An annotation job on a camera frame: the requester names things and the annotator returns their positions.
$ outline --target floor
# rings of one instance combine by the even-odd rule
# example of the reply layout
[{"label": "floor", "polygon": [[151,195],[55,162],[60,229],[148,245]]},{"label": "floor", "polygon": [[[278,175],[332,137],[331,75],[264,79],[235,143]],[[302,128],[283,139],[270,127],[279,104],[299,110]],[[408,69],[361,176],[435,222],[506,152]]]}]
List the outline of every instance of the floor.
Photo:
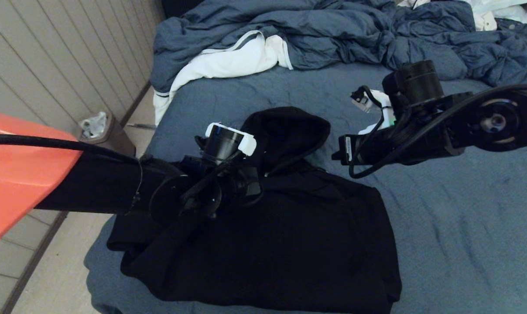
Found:
[{"label": "floor", "polygon": [[[153,124],[153,88],[150,88],[128,123]],[[142,155],[153,130],[125,127]],[[90,246],[110,218],[106,214],[69,213],[38,263],[14,310],[14,314],[96,314],[87,290],[88,270],[83,265]]]}]

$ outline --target blue bedsheet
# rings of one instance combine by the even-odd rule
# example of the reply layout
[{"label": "blue bedsheet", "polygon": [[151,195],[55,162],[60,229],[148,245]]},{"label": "blue bedsheet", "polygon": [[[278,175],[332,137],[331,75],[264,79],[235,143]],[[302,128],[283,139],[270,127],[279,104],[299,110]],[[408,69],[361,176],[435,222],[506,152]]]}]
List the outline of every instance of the blue bedsheet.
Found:
[{"label": "blue bedsheet", "polygon": [[[168,161],[197,155],[193,136],[209,123],[240,127],[255,111],[297,106],[332,124],[328,141],[309,160],[348,177],[347,168],[330,159],[339,149],[337,137],[379,118],[356,109],[349,94],[363,84],[381,89],[388,73],[380,65],[339,63],[200,79],[178,92],[148,151]],[[487,88],[474,80],[442,85],[446,94]],[[527,313],[527,147],[507,153],[471,147],[460,157],[389,165],[359,182],[381,192],[394,229],[403,292],[393,313]],[[120,274],[122,253],[106,249],[112,222],[86,257],[92,303],[101,312],[275,313],[157,300],[141,282]]]}]

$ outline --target black hoodie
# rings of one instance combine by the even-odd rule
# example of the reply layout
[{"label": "black hoodie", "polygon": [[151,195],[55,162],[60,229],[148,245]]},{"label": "black hoodie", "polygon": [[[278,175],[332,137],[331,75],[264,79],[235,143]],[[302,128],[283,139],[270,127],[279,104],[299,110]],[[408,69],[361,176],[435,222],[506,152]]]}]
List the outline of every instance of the black hoodie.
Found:
[{"label": "black hoodie", "polygon": [[184,217],[166,229],[118,217],[108,241],[122,273],[162,300],[275,310],[388,313],[401,280],[378,191],[312,167],[304,157],[327,121],[294,107],[254,113],[243,131],[263,197],[214,221]]}]

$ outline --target orange panel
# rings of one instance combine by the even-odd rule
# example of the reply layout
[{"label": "orange panel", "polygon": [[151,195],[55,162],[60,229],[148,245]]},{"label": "orange panel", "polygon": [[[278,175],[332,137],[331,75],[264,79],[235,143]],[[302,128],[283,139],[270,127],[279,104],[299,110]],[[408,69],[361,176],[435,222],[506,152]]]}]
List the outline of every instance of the orange panel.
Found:
[{"label": "orange panel", "polygon": [[[57,129],[0,114],[0,134],[76,141]],[[0,237],[52,192],[81,151],[0,145]]]}]

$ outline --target white paneled wall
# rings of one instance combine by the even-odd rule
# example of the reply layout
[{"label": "white paneled wall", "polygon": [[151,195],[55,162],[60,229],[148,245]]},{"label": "white paneled wall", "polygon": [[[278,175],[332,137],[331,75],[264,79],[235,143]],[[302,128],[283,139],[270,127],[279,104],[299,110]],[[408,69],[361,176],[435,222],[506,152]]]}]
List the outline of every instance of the white paneled wall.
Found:
[{"label": "white paneled wall", "polygon": [[[158,0],[0,0],[0,113],[72,131],[122,119],[148,83]],[[0,240],[0,312],[58,212],[33,210]]]}]

